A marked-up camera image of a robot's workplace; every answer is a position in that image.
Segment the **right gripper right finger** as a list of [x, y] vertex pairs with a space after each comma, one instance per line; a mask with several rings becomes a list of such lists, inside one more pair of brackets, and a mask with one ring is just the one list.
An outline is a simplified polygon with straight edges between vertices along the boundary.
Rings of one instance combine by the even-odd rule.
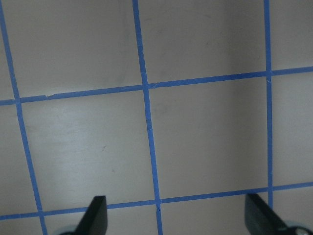
[[245, 226], [251, 235], [311, 235], [312, 230], [287, 225], [256, 193], [245, 195]]

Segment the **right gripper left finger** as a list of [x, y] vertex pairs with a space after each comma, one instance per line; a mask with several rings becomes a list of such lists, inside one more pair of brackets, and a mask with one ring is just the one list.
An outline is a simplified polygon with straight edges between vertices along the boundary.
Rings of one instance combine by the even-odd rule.
[[108, 229], [107, 201], [105, 196], [95, 196], [76, 227], [65, 226], [53, 235], [105, 235]]

